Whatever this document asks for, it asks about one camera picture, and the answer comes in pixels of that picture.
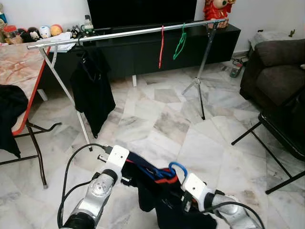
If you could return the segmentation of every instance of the black chair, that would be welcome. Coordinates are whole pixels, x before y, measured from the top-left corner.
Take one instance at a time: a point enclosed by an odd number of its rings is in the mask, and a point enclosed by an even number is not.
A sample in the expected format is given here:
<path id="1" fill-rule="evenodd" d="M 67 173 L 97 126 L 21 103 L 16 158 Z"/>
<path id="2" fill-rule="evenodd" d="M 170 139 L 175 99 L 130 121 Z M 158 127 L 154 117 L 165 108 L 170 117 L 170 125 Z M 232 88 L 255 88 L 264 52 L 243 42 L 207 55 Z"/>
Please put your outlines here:
<path id="1" fill-rule="evenodd" d="M 296 94 L 275 110 L 260 113 L 258 119 L 259 122 L 256 125 L 246 131 L 231 144 L 235 145 L 246 135 L 252 133 L 283 171 L 289 176 L 288 180 L 266 191 L 266 194 L 270 194 L 305 176 L 305 171 L 296 176 L 292 176 L 270 149 L 254 133 L 254 130 L 263 124 L 289 153 L 291 153 L 295 158 L 305 161 L 305 87 L 302 87 Z"/>

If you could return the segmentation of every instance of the marble floor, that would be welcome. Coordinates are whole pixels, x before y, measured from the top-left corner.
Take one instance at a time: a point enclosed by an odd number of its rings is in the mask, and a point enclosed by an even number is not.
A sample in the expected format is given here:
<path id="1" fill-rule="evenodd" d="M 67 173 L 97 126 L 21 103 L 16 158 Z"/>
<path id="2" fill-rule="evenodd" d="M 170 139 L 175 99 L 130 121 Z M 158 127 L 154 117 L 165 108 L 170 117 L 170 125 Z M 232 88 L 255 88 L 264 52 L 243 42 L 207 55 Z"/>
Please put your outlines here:
<path id="1" fill-rule="evenodd" d="M 230 143 L 257 122 L 258 108 L 238 91 L 241 77 L 229 77 L 227 63 L 208 65 L 203 73 L 202 95 L 206 120 L 199 114 L 197 90 L 181 92 L 197 74 L 186 68 L 139 75 L 138 87 L 131 78 L 112 82 L 116 108 L 104 123 L 98 139 L 86 127 L 91 142 L 121 145 L 158 167 L 178 161 L 195 172 L 209 187 L 234 195 L 261 216 L 267 229 L 305 228 L 305 179 L 266 195 L 264 191 L 287 179 L 285 173 L 248 135 L 236 146 Z M 49 127 L 62 122 L 50 133 L 37 136 L 49 188 L 42 187 L 37 159 L 0 166 L 0 228 L 55 229 L 65 165 L 70 155 L 85 144 L 77 115 L 61 92 L 36 103 L 30 121 Z M 293 174 L 305 164 L 293 158 L 262 126 L 256 133 Z M 22 156 L 35 153 L 29 137 L 18 138 Z M 97 155 L 84 150 L 69 170 L 68 188 L 90 180 L 102 167 Z M 13 159 L 0 152 L 0 160 Z M 85 188 L 76 190 L 65 204 L 66 219 Z M 157 229 L 154 211 L 141 212 L 137 189 L 118 185 L 105 208 L 98 229 Z M 228 229 L 218 220 L 218 229 Z"/>

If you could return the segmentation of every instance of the clothes drying rack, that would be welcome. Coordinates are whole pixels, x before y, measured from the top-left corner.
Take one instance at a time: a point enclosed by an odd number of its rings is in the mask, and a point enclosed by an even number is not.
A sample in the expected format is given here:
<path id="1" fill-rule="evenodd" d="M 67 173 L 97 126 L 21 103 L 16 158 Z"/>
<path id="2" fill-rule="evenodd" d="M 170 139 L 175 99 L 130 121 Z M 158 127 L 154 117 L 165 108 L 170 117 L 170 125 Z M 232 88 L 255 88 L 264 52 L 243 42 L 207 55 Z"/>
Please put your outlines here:
<path id="1" fill-rule="evenodd" d="M 164 31 L 169 31 L 169 30 L 181 29 L 182 27 L 188 28 L 188 27 L 206 25 L 206 31 L 207 31 L 207 35 L 208 35 L 209 40 L 208 40 L 208 44 L 207 44 L 207 47 L 206 47 L 205 52 L 204 52 L 203 61 L 201 63 L 201 66 L 200 66 L 200 69 L 199 69 L 199 72 L 198 72 L 197 76 L 195 77 L 193 82 L 183 91 L 183 94 L 184 94 L 192 86 L 195 86 L 195 84 L 197 85 L 199 104 L 200 104 L 201 111 L 202 111 L 202 119 L 204 120 L 205 117 L 204 117 L 204 110 L 203 110 L 202 95 L 201 95 L 201 90 L 200 90 L 200 83 L 201 83 L 200 82 L 200 77 L 201 77 L 201 74 L 202 74 L 203 69 L 205 67 L 205 63 L 206 63 L 207 57 L 209 55 L 211 45 L 213 43 L 213 39 L 214 39 L 216 30 L 217 30 L 217 26 L 220 22 L 223 22 L 223 21 L 225 21 L 225 19 L 217 19 L 217 20 L 210 20 L 210 21 L 197 21 L 197 22 L 192 22 L 192 23 L 158 27 L 158 28 L 145 29 L 145 30 L 127 31 L 127 32 L 114 33 L 114 34 L 107 34 L 107 35 L 100 35 L 100 36 L 93 36 L 93 37 L 85 37 L 85 38 L 80 38 L 80 39 L 70 39 L 70 40 L 66 40 L 66 41 L 39 43 L 39 44 L 35 44 L 35 45 L 28 45 L 27 48 L 29 50 L 30 49 L 39 49 L 39 51 L 43 55 L 47 65 L 49 66 L 52 73 L 54 74 L 56 80 L 58 81 L 58 83 L 60 84 L 60 86 L 62 87 L 64 92 L 66 93 L 67 97 L 70 99 L 71 103 L 75 106 L 75 102 L 74 102 L 71 94 L 69 93 L 68 89 L 66 88 L 66 86 L 62 82 L 60 76 L 58 75 L 58 73 L 56 72 L 56 70 L 54 68 L 55 63 L 56 63 L 56 57 L 57 57 L 57 52 L 58 52 L 58 46 L 59 45 L 70 44 L 70 43 L 80 43 L 80 42 L 99 41 L 99 40 L 113 39 L 113 38 L 118 38 L 118 37 L 126 37 L 126 36 L 134 36 L 134 35 L 140 35 L 140 34 L 146 34 L 146 33 L 161 32 L 162 29 Z M 213 28 L 211 30 L 209 30 L 208 24 L 213 24 Z M 52 61 L 50 61 L 50 59 L 48 58 L 48 55 L 44 51 L 44 47 L 50 47 L 50 46 L 55 46 Z M 80 114 L 79 111 L 77 111 L 77 117 L 80 121 L 81 128 L 82 128 L 82 131 L 84 133 L 86 142 L 87 142 L 87 144 L 89 144 L 90 141 L 89 141 L 89 138 L 88 138 L 88 134 L 87 134 L 84 122 L 82 120 L 82 117 L 81 117 L 81 114 Z"/>

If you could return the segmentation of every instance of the white wall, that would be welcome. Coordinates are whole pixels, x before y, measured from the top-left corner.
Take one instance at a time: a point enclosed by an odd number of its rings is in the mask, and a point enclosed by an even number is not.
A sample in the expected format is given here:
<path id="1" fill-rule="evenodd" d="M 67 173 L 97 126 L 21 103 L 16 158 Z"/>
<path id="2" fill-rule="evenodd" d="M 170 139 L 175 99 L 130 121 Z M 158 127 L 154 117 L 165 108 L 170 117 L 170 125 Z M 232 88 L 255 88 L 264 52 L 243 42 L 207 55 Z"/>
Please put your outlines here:
<path id="1" fill-rule="evenodd" d="M 83 24 L 89 14 L 87 0 L 0 0 L 10 24 L 28 28 L 60 24 L 67 29 Z M 195 20 L 203 19 L 203 2 L 197 0 Z M 229 14 L 230 23 L 242 30 L 236 51 L 248 50 L 248 39 L 258 29 L 296 29 L 296 37 L 305 37 L 305 0 L 237 0 Z"/>

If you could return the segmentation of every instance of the tripod stand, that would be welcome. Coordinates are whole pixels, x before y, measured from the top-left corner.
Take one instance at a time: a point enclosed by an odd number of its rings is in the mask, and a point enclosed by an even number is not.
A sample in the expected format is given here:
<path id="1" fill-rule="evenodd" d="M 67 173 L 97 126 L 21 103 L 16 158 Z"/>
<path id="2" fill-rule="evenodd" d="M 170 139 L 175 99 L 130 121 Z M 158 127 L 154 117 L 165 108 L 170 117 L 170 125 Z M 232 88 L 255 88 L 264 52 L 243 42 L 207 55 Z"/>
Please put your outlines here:
<path id="1" fill-rule="evenodd" d="M 185 94 L 191 87 L 193 87 L 193 86 L 196 85 L 197 90 L 198 90 L 199 104 L 200 104 L 201 111 L 202 111 L 202 116 L 201 116 L 201 118 L 202 118 L 203 120 L 205 120 L 205 116 L 204 116 L 202 95 L 201 95 L 201 89 L 200 89 L 200 84 L 201 84 L 201 80 L 202 80 L 201 74 L 202 74 L 202 72 L 203 72 L 203 69 L 204 69 L 204 67 L 205 67 L 206 60 L 207 60 L 208 55 L 209 55 L 209 53 L 210 53 L 211 46 L 212 46 L 212 43 L 213 43 L 213 39 L 214 39 L 214 36 L 215 36 L 215 34 L 216 34 L 217 26 L 218 26 L 218 22 L 214 22 L 214 23 L 213 23 L 212 31 L 210 32 L 210 31 L 209 31 L 209 28 L 208 28 L 208 24 L 206 25 L 206 31 L 207 31 L 207 35 L 208 35 L 209 41 L 208 41 L 207 47 L 206 47 L 205 52 L 204 52 L 204 56 L 203 56 L 203 60 L 202 60 L 202 63 L 201 63 L 199 72 L 198 72 L 197 76 L 193 79 L 193 82 L 192 82 L 192 83 L 182 92 L 182 94 Z"/>

